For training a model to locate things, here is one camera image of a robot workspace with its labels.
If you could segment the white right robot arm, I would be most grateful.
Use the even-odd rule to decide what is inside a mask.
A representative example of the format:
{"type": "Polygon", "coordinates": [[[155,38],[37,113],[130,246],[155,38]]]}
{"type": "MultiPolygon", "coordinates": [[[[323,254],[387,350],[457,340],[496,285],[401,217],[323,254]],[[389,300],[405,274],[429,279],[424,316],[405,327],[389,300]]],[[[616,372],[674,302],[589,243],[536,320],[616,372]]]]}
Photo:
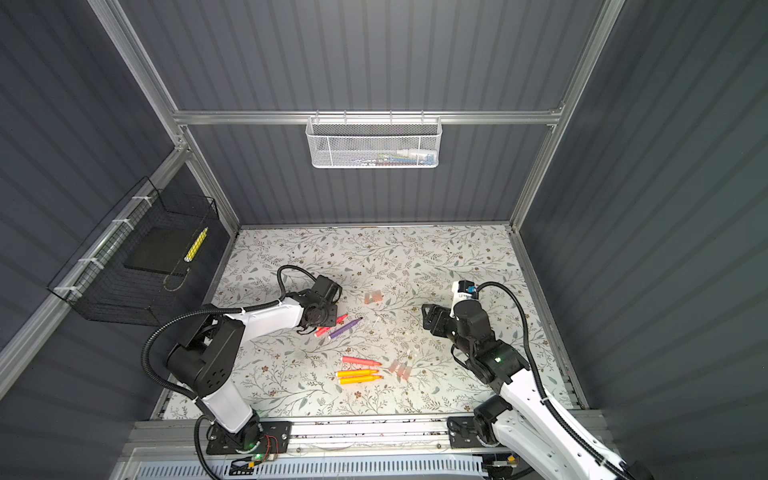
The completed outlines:
{"type": "Polygon", "coordinates": [[[650,479],[642,464],[628,464],[537,386],[533,364],[498,339],[475,299],[448,309],[421,307],[423,328],[451,341],[461,365],[494,395],[474,409],[481,442],[498,443],[545,479],[650,479]]]}

